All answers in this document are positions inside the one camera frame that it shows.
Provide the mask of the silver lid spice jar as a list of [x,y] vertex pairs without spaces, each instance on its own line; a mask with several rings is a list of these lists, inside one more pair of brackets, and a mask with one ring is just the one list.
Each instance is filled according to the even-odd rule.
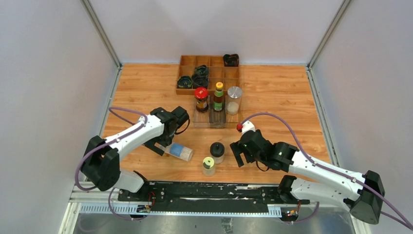
[[165,154],[169,156],[174,156],[186,162],[189,162],[193,155],[193,150],[191,148],[185,147],[178,143],[172,143],[167,147],[159,145],[159,148],[163,150]]

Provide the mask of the red lid chili jar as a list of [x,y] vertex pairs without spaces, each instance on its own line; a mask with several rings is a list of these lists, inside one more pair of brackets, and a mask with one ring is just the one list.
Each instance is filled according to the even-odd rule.
[[208,91],[204,87],[198,87],[194,91],[196,100],[195,108],[198,112],[204,113],[208,110]]

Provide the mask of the clear plastic organizer bin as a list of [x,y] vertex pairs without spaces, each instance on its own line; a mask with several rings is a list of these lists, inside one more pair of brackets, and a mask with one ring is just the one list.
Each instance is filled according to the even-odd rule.
[[230,128],[234,129],[236,126],[244,120],[242,111],[242,101],[239,102],[238,112],[234,115],[230,115],[227,110],[227,104],[229,104],[229,97],[225,96],[224,110],[221,112],[215,112],[212,108],[213,97],[208,97],[208,110],[206,112],[198,112],[196,109],[197,101],[193,103],[193,114],[190,118],[195,128]]

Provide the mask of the yellow cap sauce bottle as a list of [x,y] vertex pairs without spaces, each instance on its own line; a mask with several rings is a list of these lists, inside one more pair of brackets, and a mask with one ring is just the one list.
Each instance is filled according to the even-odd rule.
[[213,97],[213,110],[215,112],[220,112],[223,110],[224,103],[224,84],[222,82],[217,82],[215,84],[215,91]]

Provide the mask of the large silver lid jar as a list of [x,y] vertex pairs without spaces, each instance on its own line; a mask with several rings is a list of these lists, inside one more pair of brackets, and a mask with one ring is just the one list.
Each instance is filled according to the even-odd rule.
[[236,115],[239,112],[243,91],[239,86],[232,86],[227,91],[226,112]]

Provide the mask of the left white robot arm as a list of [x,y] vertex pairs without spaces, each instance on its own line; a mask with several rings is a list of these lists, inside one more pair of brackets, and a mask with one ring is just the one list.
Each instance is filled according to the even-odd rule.
[[179,128],[190,123],[188,112],[181,106],[173,111],[158,107],[148,115],[139,113],[137,122],[126,130],[101,138],[92,137],[85,155],[75,171],[75,184],[82,191],[120,189],[129,191],[137,201],[149,196],[147,180],[138,172],[121,169],[120,162],[140,146],[162,156],[180,134]]

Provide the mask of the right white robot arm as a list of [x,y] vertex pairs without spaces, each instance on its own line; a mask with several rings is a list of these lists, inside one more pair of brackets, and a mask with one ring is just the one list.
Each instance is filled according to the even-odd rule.
[[280,201],[317,201],[348,211],[368,224],[378,224],[385,195],[379,174],[348,171],[305,156],[286,142],[271,143],[260,130],[249,130],[230,144],[239,167],[259,162],[268,169],[284,171],[277,193]]

